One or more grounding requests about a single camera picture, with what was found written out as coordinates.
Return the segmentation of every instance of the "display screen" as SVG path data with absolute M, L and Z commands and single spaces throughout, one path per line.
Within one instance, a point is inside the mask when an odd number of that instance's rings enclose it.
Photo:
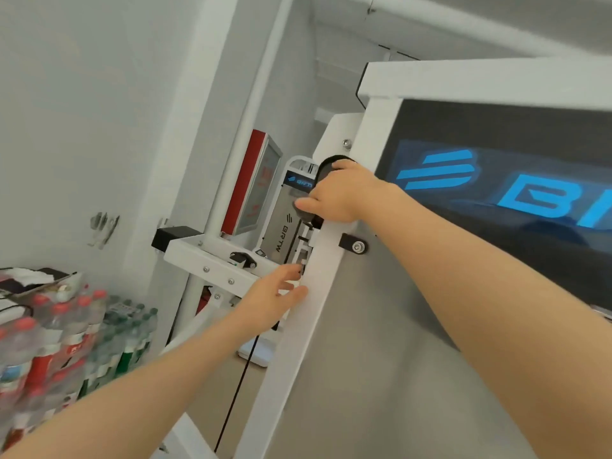
M 376 175 L 612 308 L 612 117 L 406 100 Z
M 310 193 L 310 190 L 315 186 L 315 181 L 296 172 L 287 171 L 283 185 L 289 185 L 303 192 Z

